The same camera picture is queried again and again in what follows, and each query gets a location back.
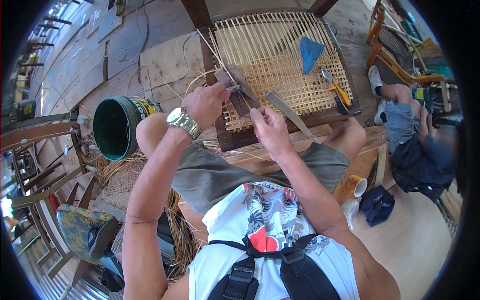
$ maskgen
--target plastic buckle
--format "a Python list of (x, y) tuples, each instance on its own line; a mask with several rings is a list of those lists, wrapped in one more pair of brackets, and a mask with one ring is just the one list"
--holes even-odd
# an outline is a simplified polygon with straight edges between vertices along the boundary
[(244, 268), (235, 267), (235, 265), (232, 266), (228, 278), (234, 281), (251, 283), (254, 270), (245, 270)]
[(287, 253), (286, 255), (285, 255), (285, 253), (283, 253), (283, 251), (281, 253), (282, 253), (282, 260), (286, 264), (293, 264), (293, 263), (301, 261), (305, 258), (305, 254), (303, 254), (303, 251), (300, 250), (300, 249), (295, 250), (294, 252)]

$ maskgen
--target bucket label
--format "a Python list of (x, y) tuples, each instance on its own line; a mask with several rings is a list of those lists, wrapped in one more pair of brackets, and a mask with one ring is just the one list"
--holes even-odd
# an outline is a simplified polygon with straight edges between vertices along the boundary
[(160, 111), (158, 105), (148, 99), (140, 98), (140, 97), (135, 97), (135, 98), (132, 97), (130, 98), (130, 101), (132, 101), (132, 103), (135, 104), (135, 106), (137, 106), (138, 112), (140, 112), (140, 116), (142, 117), (142, 120), (145, 119), (147, 116), (150, 116), (151, 114), (154, 114)]

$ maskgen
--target rattan strip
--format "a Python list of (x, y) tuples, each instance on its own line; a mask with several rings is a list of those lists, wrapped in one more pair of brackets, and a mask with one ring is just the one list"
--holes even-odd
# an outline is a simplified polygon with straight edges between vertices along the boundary
[[(266, 93), (274, 90), (301, 116), (336, 107), (320, 66), (339, 79), (340, 86), (353, 100), (338, 53), (323, 24), (313, 14), (258, 13), (221, 20), (214, 26), (216, 55), (224, 64), (237, 65), (262, 106), (281, 113), (266, 98)], [(308, 75), (302, 72), (302, 36), (325, 45)], [(229, 100), (223, 107), (223, 116), (227, 130), (238, 132), (252, 127), (250, 117), (239, 118)]]

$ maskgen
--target gray shorts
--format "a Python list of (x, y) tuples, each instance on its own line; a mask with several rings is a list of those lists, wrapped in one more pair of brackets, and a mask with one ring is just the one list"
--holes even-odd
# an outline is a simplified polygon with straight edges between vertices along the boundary
[[(317, 143), (312, 143), (302, 160), (330, 192), (351, 164), (345, 154)], [(291, 187), (282, 170), (256, 175), (229, 164), (222, 157), (207, 150), (202, 142), (196, 142), (184, 150), (173, 177), (172, 188), (192, 206), (193, 211), (205, 215), (213, 205), (241, 184), (257, 181)]]
[(385, 115), (390, 153), (393, 154), (398, 145), (406, 143), (419, 131), (420, 118), (413, 114), (412, 105), (393, 101), (387, 102)]

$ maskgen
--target dark brown wooden frame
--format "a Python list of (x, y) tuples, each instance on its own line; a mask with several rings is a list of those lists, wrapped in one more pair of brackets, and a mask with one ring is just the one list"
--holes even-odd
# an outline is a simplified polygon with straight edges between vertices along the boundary
[[(207, 41), (212, 46), (212, 41), (210, 40), (209, 34), (208, 34), (208, 28), (212, 27), (212, 21), (211, 21), (210, 15), (208, 15), (208, 9), (206, 9), (205, 2), (201, 0), (182, 0), (182, 2), (190, 18), (192, 19), (193, 24), (200, 30), (200, 32), (203, 34), (203, 36), (207, 39)], [(330, 8), (332, 8), (332, 6), (336, 2), (337, 0), (317, 0), (312, 5), (312, 7), (310, 7), (310, 9), (308, 9), (307, 11), (314, 13), (315, 15), (320, 17), (320, 20), (322, 22), (324, 22), (323, 15), (325, 15), (325, 13)], [(299, 10), (295, 8), (258, 9), (258, 10), (249, 10), (249, 11), (237, 12), (237, 13), (229, 13), (222, 16), (216, 16), (214, 19), (221, 20), (229, 16), (239, 16), (239, 15), (245, 15), (245, 14), (251, 14), (251, 13), (285, 12), (285, 11), (303, 11), (304, 12), (305, 10)], [(348, 111), (349, 112), (348, 115), (343, 115), (337, 109), (328, 109), (325, 111), (302, 116), (301, 119), (303, 120), (303, 122), (308, 128), (327, 124), (327, 123), (338, 121), (338, 120), (345, 120), (361, 113), (360, 101), (358, 98), (357, 89), (355, 87), (355, 83), (353, 81), (353, 77), (350, 73), (350, 70), (347, 67), (347, 63), (345, 61), (343, 52), (329, 26), (326, 27), (326, 30), (332, 40), (334, 47), (338, 52), (340, 61), (342, 62), (342, 65), (345, 69), (345, 74), (347, 75), (348, 83), (350, 84), (350, 89), (353, 96), (353, 108)], [(202, 39), (200, 39), (200, 43), (201, 43), (201, 49), (202, 49), (202, 56), (204, 59), (204, 68), (205, 68), (205, 72), (207, 72), (214, 68), (215, 58), (213, 57), (208, 45)], [(216, 82), (215, 76), (212, 73), (207, 74), (206, 79), (207, 79), (208, 85), (213, 85)], [(287, 127), (288, 127), (289, 133), (299, 131), (298, 127), (295, 126), (290, 120), (287, 120)], [(228, 131), (225, 126), (223, 115), (218, 117), (218, 119), (215, 121), (215, 130), (217, 134), (218, 143), (220, 145), (220, 149), (224, 152), (234, 150), (240, 147), (248, 146), (258, 142), (255, 134), (253, 133), (253, 128), (248, 130), (243, 130), (240, 132)]]

